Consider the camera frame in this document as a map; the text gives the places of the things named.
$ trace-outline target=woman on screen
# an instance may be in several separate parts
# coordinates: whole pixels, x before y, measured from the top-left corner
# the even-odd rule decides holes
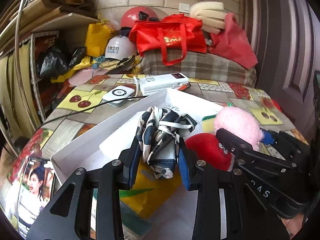
[[[25,189],[21,192],[19,224],[22,224],[22,228],[19,226],[19,229],[25,234],[48,202],[48,200],[44,199],[41,195],[44,176],[44,167],[40,166],[35,168],[31,172],[28,182],[29,191]]]

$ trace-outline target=patterned scarf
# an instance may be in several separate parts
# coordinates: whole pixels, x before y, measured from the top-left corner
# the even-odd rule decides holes
[[[154,170],[157,179],[172,178],[179,155],[179,138],[189,135],[196,125],[188,114],[179,115],[166,107],[151,106],[141,116],[136,137],[143,162]]]

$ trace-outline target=red handle strap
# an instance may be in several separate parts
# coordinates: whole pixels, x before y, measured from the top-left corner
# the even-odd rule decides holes
[[[184,24],[180,24],[180,34],[181,34],[181,49],[182,49],[182,57],[177,58],[171,61],[168,61],[168,55],[167,55],[167,46],[164,42],[164,35],[162,28],[157,28],[158,30],[158,37],[160,40],[160,48],[161,48],[161,54],[162,54],[162,62],[165,66],[172,66],[174,64],[177,64],[181,62],[187,55],[187,34],[186,34],[186,26]]]

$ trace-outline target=door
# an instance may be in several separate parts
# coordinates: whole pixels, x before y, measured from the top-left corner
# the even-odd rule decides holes
[[[306,0],[256,1],[253,8],[258,27],[251,40],[259,62],[256,87],[277,101],[310,139],[314,125],[313,73],[320,70],[320,23]]]

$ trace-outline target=red plastic bag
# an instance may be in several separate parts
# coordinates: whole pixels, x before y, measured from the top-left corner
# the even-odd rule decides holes
[[[257,57],[247,35],[237,24],[233,15],[233,13],[226,15],[225,30],[221,30],[218,35],[210,33],[212,45],[208,47],[208,52],[233,60],[247,69],[253,68],[258,63]]]
[[[161,22],[136,21],[129,40],[137,44],[141,56],[151,49],[161,49],[164,65],[171,66],[182,61],[187,50],[206,53],[206,44],[201,31],[202,21],[173,14]],[[168,61],[167,48],[181,49],[182,57]]]

